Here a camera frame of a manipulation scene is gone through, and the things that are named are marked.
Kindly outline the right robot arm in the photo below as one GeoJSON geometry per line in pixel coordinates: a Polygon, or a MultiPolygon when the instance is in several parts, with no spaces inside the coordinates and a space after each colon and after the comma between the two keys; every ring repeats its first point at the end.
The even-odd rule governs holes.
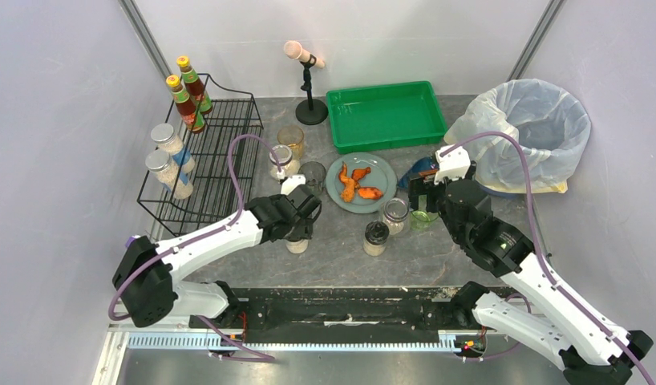
{"type": "Polygon", "coordinates": [[[426,198],[452,240],[473,263],[524,295],[541,311],[516,308],[488,288],[468,282],[452,299],[466,318],[515,339],[560,369],[570,384],[625,384],[654,345],[642,330],[611,322],[572,290],[536,254],[518,228],[495,217],[491,197],[468,178],[434,183],[411,179],[413,208],[426,198]]]}

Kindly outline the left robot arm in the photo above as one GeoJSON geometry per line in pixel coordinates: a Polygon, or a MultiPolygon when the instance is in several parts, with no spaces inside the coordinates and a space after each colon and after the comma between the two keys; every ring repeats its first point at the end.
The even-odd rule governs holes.
{"type": "Polygon", "coordinates": [[[146,236],[133,238],[111,279],[116,295],[110,319],[144,328],[169,317],[220,316],[236,302],[229,288],[185,278],[239,250],[308,241],[321,210],[320,198],[300,184],[287,194],[254,198],[240,212],[187,235],[157,243],[146,236]]]}

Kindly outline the black lid spice jar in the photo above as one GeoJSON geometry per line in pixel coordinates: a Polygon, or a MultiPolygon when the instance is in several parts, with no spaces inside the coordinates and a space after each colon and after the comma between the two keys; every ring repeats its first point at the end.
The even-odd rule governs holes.
{"type": "Polygon", "coordinates": [[[293,254],[301,254],[304,253],[309,246],[309,241],[307,239],[303,239],[300,241],[286,241],[285,242],[285,247],[290,253],[293,254]]]}

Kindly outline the sauce bottle yellow cap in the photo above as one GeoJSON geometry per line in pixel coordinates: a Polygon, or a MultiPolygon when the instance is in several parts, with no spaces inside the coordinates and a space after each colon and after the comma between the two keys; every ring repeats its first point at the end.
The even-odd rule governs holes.
{"type": "Polygon", "coordinates": [[[186,128],[193,133],[203,132],[205,129],[204,118],[194,99],[182,84],[180,77],[170,75],[165,82],[172,93],[176,109],[180,113],[186,128]]]}

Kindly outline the blue label spice jar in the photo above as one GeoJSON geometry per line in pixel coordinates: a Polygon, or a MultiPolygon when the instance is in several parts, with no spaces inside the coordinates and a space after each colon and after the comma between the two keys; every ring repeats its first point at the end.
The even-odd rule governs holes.
{"type": "Polygon", "coordinates": [[[174,199],[183,200],[193,193],[193,184],[166,151],[156,149],[144,161],[148,171],[172,193],[174,199]]]}
{"type": "Polygon", "coordinates": [[[167,123],[158,124],[151,130],[151,139],[157,147],[166,151],[181,166],[182,172],[190,173],[196,168],[196,161],[176,129],[167,123]]]}

